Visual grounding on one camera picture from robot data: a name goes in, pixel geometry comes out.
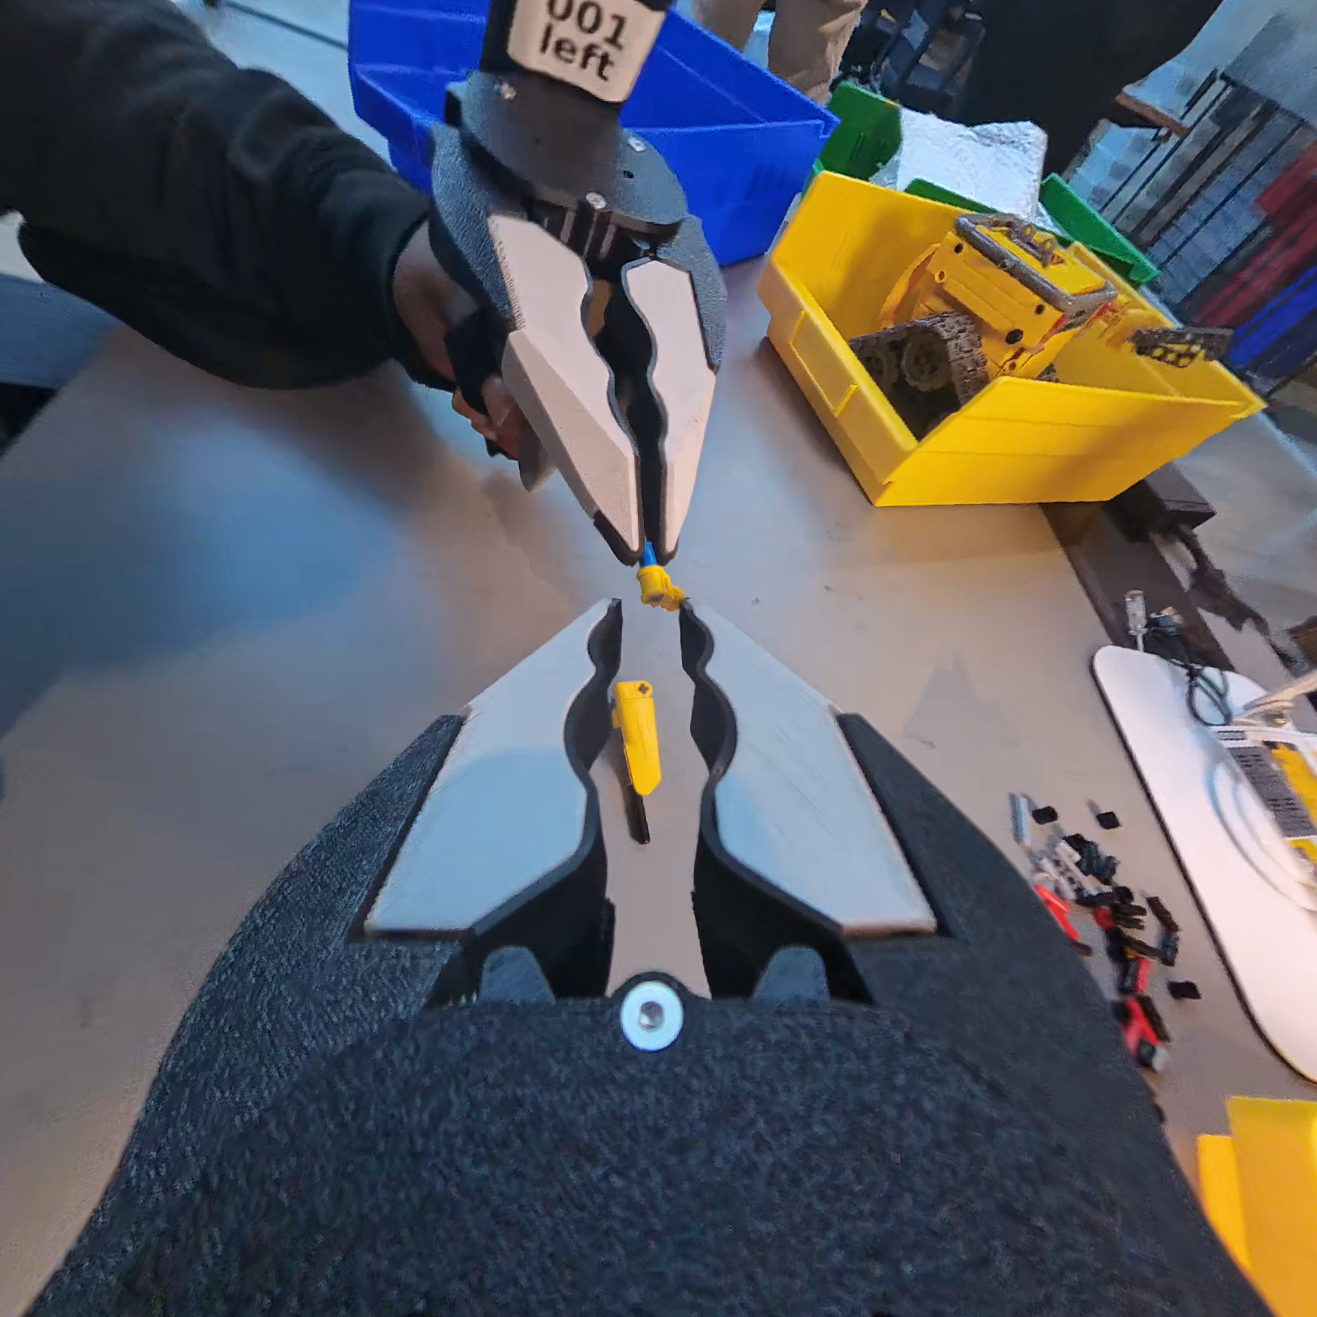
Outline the green plastic bin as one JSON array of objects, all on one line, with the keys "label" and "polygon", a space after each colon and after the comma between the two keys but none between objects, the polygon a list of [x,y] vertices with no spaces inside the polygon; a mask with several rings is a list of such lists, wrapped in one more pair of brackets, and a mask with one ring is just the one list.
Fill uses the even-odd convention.
[{"label": "green plastic bin", "polygon": [[[845,82],[833,91],[828,108],[837,118],[837,126],[817,157],[812,173],[817,176],[831,171],[870,182],[870,176],[895,155],[900,145],[900,107],[878,93]],[[911,182],[900,193],[961,210],[989,214],[979,203],[922,179]],[[1035,224],[1062,240],[1084,243],[1132,286],[1145,287],[1159,278],[1154,261],[1062,176],[1044,176],[1040,196]]]}]

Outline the yellow tracked toy vehicle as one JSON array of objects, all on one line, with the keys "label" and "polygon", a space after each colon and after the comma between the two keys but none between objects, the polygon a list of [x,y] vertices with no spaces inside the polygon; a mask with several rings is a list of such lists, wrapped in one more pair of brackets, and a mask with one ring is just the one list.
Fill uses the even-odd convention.
[{"label": "yellow tracked toy vehicle", "polygon": [[877,330],[848,345],[924,439],[996,380],[1057,381],[1058,356],[1084,336],[1189,369],[1225,358],[1236,334],[1164,323],[1051,232],[1013,214],[966,214],[900,276]]}]

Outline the yellow bin with small pieces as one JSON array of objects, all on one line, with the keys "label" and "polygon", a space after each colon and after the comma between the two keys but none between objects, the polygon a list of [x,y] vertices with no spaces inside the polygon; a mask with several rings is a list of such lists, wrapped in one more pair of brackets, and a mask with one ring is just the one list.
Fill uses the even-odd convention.
[{"label": "yellow bin with small pieces", "polygon": [[1196,1140],[1201,1204],[1278,1316],[1316,1314],[1316,1104],[1228,1099],[1229,1132]]}]

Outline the blue plastic bin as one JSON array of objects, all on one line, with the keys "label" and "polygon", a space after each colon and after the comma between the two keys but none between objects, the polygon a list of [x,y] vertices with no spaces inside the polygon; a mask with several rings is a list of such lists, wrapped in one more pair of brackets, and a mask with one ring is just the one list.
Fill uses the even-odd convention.
[{"label": "blue plastic bin", "polygon": [[[480,61],[488,3],[353,2],[356,115],[417,188],[431,181],[431,126],[449,85]],[[623,124],[667,159],[721,267],[762,256],[804,188],[836,116],[671,11]]]}]

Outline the yellow bin with toy vehicle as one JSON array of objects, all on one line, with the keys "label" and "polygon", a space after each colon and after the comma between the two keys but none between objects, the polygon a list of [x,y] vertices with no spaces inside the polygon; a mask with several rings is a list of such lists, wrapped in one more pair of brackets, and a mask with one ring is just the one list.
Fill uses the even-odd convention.
[{"label": "yellow bin with toy vehicle", "polygon": [[1225,366],[1159,366],[1085,331],[1057,383],[1000,378],[916,438],[850,339],[958,210],[820,173],[767,257],[768,342],[877,507],[1102,504],[1264,402]]}]

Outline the pile of loose building pieces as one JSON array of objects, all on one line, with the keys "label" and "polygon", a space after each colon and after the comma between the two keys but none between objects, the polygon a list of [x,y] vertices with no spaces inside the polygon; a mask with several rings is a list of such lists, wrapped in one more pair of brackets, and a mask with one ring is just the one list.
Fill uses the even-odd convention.
[{"label": "pile of loose building pieces", "polygon": [[1010,795],[1010,823],[1035,896],[1068,943],[1110,965],[1110,1010],[1126,1055],[1143,1073],[1164,1071],[1173,1035],[1156,997],[1160,972],[1173,972],[1181,925],[1164,900],[1121,881],[1120,861],[1099,841],[1062,830],[1055,809]]}]

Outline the person's left hand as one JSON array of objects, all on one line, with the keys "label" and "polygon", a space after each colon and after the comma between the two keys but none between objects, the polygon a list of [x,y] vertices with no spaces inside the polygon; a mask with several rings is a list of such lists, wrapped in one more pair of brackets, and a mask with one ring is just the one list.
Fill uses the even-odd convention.
[{"label": "person's left hand", "polygon": [[[394,308],[416,345],[423,364],[444,380],[455,383],[456,373],[449,353],[449,311],[456,308],[461,289],[436,259],[425,223],[419,224],[400,251],[392,273]],[[525,416],[500,377],[491,375],[482,386],[483,402],[471,402],[453,392],[453,409],[469,420],[494,452],[518,460],[527,435]]]}]

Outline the grey desk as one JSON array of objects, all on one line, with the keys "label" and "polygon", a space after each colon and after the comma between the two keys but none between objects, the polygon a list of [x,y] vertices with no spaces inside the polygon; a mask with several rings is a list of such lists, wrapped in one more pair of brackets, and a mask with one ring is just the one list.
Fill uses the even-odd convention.
[{"label": "grey desk", "polygon": [[[1226,1099],[1314,1099],[1247,1018],[1091,674],[1106,634],[1030,507],[875,508],[729,273],[729,355],[673,577],[862,715],[1019,864],[1010,794],[1113,852],[1182,927],[1159,1101],[1193,1176]],[[286,864],[438,717],[604,598],[656,684],[634,845],[596,765],[613,977],[707,994],[688,894],[706,769],[679,623],[560,483],[522,491],[397,369],[237,389],[110,334],[3,461],[3,1314],[121,1160],[182,1015]]]}]

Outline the bubble wrap sheet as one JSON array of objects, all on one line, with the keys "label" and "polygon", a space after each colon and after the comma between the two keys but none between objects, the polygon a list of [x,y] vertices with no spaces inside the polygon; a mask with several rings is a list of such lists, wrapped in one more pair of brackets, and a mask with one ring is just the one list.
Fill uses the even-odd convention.
[{"label": "bubble wrap sheet", "polygon": [[900,145],[870,182],[905,192],[922,179],[989,212],[1038,220],[1049,138],[1029,123],[963,126],[900,108]]}]

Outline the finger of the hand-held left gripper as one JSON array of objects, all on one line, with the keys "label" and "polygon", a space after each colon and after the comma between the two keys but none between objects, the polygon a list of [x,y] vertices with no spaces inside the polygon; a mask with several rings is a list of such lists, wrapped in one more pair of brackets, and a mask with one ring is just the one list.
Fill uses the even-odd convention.
[{"label": "finger of the hand-held left gripper", "polygon": [[591,276],[536,223],[494,214],[488,231],[511,311],[500,375],[530,428],[521,485],[535,493],[561,474],[615,555],[634,566],[645,547],[637,450],[587,330]]},{"label": "finger of the hand-held left gripper", "polygon": [[630,406],[641,527],[656,557],[670,562],[698,482],[717,369],[706,351],[692,273],[646,259],[624,270],[621,287],[626,326],[641,356]]}]

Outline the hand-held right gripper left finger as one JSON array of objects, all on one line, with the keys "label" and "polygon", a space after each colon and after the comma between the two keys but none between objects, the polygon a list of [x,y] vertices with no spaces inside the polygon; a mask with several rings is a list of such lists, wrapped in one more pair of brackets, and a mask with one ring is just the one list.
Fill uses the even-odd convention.
[{"label": "hand-held right gripper left finger", "polygon": [[555,997],[601,997],[615,907],[591,769],[612,732],[621,601],[602,599],[460,715],[372,902],[369,941],[455,947],[434,997],[472,997],[503,949]]}]

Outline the yellow printed leaflet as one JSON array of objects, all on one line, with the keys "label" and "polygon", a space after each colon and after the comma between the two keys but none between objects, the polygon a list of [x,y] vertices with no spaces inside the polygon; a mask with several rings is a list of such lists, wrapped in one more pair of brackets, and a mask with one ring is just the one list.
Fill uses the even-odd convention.
[{"label": "yellow printed leaflet", "polygon": [[1212,732],[1259,797],[1295,856],[1316,869],[1314,737],[1231,725]]}]

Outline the yellow curved claw piece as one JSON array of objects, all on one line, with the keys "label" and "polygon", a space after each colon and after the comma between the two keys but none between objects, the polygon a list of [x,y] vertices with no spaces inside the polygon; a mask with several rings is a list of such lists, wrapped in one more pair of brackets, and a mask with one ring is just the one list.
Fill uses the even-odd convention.
[{"label": "yellow curved claw piece", "polygon": [[662,753],[654,704],[648,698],[615,704],[613,725],[619,732],[629,783],[637,797],[649,797],[660,784]]}]

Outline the black power adapter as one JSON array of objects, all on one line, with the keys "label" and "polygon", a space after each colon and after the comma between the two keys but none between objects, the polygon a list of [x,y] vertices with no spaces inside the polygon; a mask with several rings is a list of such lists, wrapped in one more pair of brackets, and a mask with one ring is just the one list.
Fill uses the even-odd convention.
[{"label": "black power adapter", "polygon": [[1176,463],[1168,463],[1106,504],[1113,526],[1129,541],[1178,538],[1215,518],[1214,504]]}]

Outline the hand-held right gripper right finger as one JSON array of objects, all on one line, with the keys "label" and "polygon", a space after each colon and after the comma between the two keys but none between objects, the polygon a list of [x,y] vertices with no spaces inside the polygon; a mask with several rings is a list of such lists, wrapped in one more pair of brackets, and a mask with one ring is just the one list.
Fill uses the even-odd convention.
[{"label": "hand-held right gripper right finger", "polygon": [[936,913],[842,712],[712,610],[682,605],[681,659],[707,769],[693,910],[710,996],[753,996],[803,947],[826,996],[866,997],[852,947],[936,936]]}]

